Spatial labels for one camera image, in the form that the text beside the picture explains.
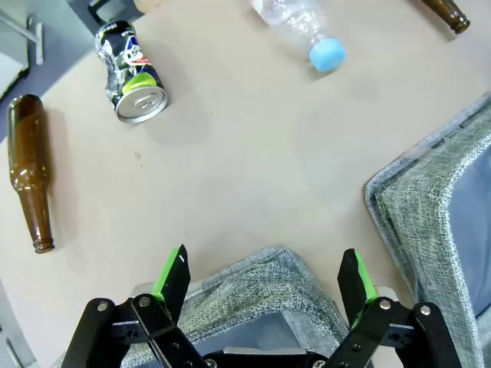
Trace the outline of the person's right hand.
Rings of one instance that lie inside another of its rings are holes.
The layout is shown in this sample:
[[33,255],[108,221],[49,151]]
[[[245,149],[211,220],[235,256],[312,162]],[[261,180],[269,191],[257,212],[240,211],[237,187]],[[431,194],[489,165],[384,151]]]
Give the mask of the person's right hand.
[[157,8],[163,0],[134,0],[133,2],[140,12],[147,14]]

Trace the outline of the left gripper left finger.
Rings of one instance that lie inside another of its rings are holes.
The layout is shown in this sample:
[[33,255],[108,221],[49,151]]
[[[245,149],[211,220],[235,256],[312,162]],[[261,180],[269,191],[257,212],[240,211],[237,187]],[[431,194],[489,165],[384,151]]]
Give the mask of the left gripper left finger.
[[177,326],[190,283],[184,245],[174,248],[149,293],[116,305],[89,301],[78,322],[63,367],[119,367],[131,346],[145,343],[161,367],[207,367]]

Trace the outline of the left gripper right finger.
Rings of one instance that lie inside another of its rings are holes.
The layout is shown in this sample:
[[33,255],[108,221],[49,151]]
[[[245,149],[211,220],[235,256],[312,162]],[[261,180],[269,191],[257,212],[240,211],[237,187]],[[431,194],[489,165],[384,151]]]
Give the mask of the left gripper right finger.
[[404,367],[460,366],[438,306],[424,302],[409,309],[380,296],[353,248],[343,254],[338,286],[351,330],[326,367],[365,367],[380,346],[394,348]]

